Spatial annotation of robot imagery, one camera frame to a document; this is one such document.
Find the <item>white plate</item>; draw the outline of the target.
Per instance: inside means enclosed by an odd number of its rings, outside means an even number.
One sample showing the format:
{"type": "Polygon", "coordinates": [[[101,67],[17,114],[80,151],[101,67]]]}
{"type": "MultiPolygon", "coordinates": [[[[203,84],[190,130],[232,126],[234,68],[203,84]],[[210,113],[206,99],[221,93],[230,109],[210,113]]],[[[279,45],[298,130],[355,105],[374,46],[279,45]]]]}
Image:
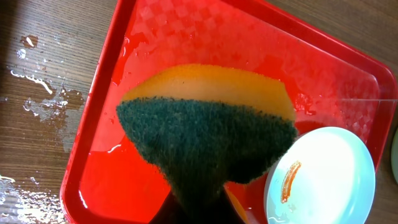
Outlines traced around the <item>white plate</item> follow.
{"type": "Polygon", "coordinates": [[[398,130],[394,134],[391,146],[391,169],[396,183],[398,183],[398,130]]]}
{"type": "Polygon", "coordinates": [[[273,166],[264,189],[268,223],[364,223],[376,188],[373,160],[351,131],[300,136],[273,166]]]}

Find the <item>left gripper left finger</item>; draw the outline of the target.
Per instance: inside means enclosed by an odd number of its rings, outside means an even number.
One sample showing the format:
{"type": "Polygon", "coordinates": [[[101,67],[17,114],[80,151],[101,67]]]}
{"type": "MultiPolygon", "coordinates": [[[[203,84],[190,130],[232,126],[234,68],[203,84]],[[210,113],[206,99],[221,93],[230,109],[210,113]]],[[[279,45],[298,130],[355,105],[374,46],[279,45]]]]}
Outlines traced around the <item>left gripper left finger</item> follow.
{"type": "Polygon", "coordinates": [[[188,224],[190,219],[179,204],[175,195],[170,192],[159,211],[149,224],[188,224]]]}

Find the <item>green orange sponge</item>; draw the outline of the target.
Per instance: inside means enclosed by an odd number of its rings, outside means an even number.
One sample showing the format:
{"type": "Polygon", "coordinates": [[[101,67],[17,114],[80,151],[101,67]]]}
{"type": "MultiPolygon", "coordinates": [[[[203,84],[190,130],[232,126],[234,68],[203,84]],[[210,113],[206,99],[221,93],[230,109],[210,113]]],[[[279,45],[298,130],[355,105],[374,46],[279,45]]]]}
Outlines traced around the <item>green orange sponge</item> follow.
{"type": "Polygon", "coordinates": [[[280,80],[216,65],[170,67],[129,90],[116,114],[194,219],[215,207],[225,183],[259,178],[297,137],[280,80]]]}

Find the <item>white plate top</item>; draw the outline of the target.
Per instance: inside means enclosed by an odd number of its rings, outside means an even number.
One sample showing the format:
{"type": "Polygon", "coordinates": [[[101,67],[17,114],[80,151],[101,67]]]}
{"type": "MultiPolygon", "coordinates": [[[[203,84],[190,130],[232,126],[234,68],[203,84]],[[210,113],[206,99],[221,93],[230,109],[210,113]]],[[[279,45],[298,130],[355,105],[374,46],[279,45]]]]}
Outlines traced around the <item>white plate top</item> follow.
{"type": "Polygon", "coordinates": [[[391,146],[391,169],[396,183],[398,183],[398,130],[394,134],[391,146]]]}

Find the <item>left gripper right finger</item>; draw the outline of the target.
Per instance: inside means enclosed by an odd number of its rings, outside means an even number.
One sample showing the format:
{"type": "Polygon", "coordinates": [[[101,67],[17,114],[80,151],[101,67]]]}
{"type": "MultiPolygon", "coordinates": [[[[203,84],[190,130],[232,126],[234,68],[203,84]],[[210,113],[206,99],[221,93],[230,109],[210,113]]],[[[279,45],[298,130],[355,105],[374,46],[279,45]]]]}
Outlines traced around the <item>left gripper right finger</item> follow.
{"type": "Polygon", "coordinates": [[[226,189],[220,192],[219,199],[215,202],[214,210],[214,222],[217,224],[244,224],[243,219],[234,208],[226,189]]]}

